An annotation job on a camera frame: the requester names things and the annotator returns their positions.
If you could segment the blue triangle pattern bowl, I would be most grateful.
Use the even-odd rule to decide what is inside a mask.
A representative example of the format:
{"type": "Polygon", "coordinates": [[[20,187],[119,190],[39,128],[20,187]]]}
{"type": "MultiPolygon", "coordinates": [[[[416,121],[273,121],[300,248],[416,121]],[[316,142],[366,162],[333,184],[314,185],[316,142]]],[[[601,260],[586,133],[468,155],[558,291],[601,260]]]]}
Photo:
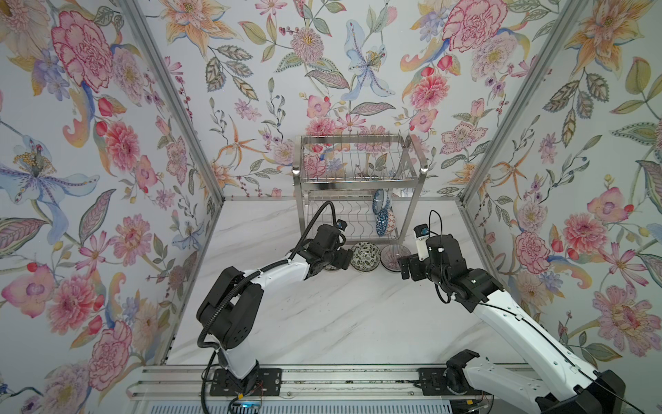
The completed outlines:
{"type": "Polygon", "coordinates": [[[376,215],[376,233],[379,237],[390,236],[396,227],[397,221],[391,207],[384,208],[376,215]]]}

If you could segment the blue white floral bowl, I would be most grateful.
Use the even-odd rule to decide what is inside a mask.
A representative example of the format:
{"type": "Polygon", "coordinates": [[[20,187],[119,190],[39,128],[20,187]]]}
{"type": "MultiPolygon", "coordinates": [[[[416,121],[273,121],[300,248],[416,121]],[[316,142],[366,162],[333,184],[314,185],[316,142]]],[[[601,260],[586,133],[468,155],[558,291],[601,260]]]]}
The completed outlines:
{"type": "Polygon", "coordinates": [[[390,198],[385,189],[377,189],[372,197],[372,211],[375,216],[390,207],[390,198]]]}

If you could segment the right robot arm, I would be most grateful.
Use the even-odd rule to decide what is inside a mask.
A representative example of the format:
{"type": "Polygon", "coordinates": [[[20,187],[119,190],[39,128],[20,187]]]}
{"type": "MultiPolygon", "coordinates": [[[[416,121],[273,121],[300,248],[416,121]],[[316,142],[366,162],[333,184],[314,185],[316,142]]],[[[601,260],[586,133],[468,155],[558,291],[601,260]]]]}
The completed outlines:
{"type": "Polygon", "coordinates": [[[536,373],[500,367],[465,349],[423,387],[490,394],[527,413],[619,413],[626,385],[613,371],[597,371],[546,332],[486,271],[467,267],[458,241],[426,224],[415,227],[417,253],[399,258],[403,279],[429,280],[443,303],[455,301],[494,329],[536,373]]]}

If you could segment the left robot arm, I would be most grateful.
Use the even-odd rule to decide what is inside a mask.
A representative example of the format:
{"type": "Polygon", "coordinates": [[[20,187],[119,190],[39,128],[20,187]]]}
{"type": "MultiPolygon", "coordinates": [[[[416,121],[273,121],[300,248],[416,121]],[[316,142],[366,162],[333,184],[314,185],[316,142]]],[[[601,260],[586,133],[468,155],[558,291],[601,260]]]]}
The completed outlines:
{"type": "Polygon", "coordinates": [[[345,248],[347,227],[341,219],[322,224],[313,238],[302,236],[281,260],[255,270],[228,267],[221,272],[196,314],[202,326],[197,345],[213,350],[217,387],[246,396],[260,384],[260,364],[248,337],[265,294],[311,279],[327,267],[348,269],[353,251],[345,248]]]}

